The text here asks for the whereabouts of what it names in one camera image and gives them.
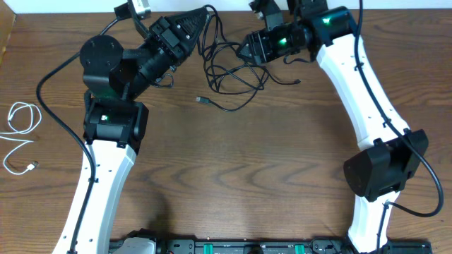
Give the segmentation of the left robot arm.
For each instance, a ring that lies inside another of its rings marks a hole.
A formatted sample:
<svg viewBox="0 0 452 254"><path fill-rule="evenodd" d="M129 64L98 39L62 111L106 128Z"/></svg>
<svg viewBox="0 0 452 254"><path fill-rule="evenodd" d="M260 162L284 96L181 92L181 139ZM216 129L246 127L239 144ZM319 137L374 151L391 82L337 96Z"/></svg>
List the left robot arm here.
<svg viewBox="0 0 452 254"><path fill-rule="evenodd" d="M148 122L138 97L163 87L193 52L210 17L201 7L157 19L145 26L145 12L127 3L115 11L130 18L143 37L125 49L105 33L90 38L79 52L83 66L85 117L81 175L56 253L107 253L117 205L135 164Z"/></svg>

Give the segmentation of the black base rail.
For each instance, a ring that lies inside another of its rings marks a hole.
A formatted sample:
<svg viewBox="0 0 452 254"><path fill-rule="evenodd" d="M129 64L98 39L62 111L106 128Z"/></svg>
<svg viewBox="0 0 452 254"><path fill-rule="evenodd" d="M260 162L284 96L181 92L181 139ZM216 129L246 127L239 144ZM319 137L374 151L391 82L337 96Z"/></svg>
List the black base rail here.
<svg viewBox="0 0 452 254"><path fill-rule="evenodd" d="M195 241L176 239L151 242L149 246L137 238L113 241L109 253L174 253L174 254L303 254L356 253L352 245L339 239L317 238L310 241Z"/></svg>

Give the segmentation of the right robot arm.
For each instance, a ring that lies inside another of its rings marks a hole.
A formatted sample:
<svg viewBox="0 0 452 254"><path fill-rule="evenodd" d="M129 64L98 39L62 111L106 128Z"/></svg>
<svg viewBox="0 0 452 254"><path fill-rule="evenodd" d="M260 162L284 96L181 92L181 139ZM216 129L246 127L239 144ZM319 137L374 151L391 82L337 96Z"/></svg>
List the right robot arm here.
<svg viewBox="0 0 452 254"><path fill-rule="evenodd" d="M424 160L429 141L412 131L384 92L364 49L360 19L325 1L290 1L286 22L274 1L252 1L265 28L246 36L238 56L263 65L309 52L331 80L349 116L359 152L343 165L355 194L344 253L430 253L429 243L387 237L391 210Z"/></svg>

